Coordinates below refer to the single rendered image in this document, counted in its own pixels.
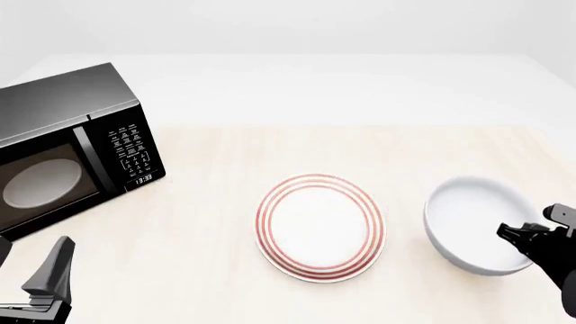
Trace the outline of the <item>small flat plate on stalk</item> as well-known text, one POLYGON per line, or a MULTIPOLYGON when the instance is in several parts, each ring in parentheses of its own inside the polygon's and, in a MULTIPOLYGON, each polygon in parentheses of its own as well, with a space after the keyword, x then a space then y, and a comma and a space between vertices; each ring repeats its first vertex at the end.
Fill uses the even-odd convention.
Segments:
POLYGON ((543 215, 547 220, 565 226, 567 228, 566 236, 568 238, 572 237, 573 232, 576 230, 576 209, 556 203, 545 207, 543 215))

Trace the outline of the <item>white plate with red rings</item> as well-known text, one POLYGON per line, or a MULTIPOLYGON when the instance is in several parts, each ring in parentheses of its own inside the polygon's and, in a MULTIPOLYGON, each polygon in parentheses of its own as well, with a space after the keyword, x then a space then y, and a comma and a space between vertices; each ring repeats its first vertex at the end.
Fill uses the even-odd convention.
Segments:
POLYGON ((256 243, 280 272, 309 283, 357 277, 383 251, 386 221, 366 191, 334 175, 297 175, 256 210, 256 243))

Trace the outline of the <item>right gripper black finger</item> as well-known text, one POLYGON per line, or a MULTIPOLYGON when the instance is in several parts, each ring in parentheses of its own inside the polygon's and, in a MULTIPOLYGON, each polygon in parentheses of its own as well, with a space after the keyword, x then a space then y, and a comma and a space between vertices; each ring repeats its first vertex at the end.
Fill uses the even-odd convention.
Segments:
POLYGON ((520 228, 501 223, 496 233, 531 261, 549 258, 557 249, 555 231, 538 223, 524 223, 520 228))

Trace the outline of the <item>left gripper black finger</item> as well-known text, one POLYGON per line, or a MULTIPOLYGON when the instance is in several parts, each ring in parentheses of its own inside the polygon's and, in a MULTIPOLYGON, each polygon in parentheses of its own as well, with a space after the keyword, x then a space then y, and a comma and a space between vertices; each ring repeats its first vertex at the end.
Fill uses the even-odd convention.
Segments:
POLYGON ((60 237, 36 272, 22 285, 30 299, 52 299, 71 303, 70 275, 75 242, 60 237))
POLYGON ((8 258, 12 250, 12 247, 13 243, 9 239, 0 236, 0 267, 4 264, 5 260, 8 258))

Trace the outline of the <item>white bowl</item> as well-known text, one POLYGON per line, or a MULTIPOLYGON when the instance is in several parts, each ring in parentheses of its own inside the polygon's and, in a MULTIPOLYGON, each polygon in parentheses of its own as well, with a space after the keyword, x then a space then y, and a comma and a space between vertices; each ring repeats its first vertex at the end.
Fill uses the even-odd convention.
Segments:
POLYGON ((497 235, 500 224, 518 229, 542 219, 515 188, 472 175, 444 181, 423 210, 425 232, 438 253, 466 272, 487 276, 512 275, 533 264, 497 235))

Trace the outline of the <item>glass microwave turntable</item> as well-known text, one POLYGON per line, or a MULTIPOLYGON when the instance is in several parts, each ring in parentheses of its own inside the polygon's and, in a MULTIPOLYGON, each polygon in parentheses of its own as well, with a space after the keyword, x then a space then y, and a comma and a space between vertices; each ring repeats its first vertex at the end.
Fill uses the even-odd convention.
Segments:
POLYGON ((29 166, 4 187, 3 200, 16 209, 41 207, 72 191, 82 177, 81 166, 73 160, 55 158, 29 166))

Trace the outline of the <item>black microwave oven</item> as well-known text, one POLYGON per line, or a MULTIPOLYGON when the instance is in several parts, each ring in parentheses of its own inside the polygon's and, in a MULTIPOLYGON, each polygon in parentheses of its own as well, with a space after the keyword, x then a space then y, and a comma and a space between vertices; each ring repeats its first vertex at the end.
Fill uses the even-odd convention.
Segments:
POLYGON ((0 88, 0 236, 16 241, 165 174, 140 101, 113 64, 0 88), (15 175, 55 158, 81 166, 72 191, 31 209, 4 202, 15 175))

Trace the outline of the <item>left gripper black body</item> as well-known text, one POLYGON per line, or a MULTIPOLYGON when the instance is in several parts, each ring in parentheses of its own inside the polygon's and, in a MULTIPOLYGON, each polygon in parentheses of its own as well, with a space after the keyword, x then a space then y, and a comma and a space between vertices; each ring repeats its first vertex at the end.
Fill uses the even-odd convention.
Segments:
POLYGON ((72 307, 64 301, 51 304, 0 304, 0 324, 66 324, 72 307))

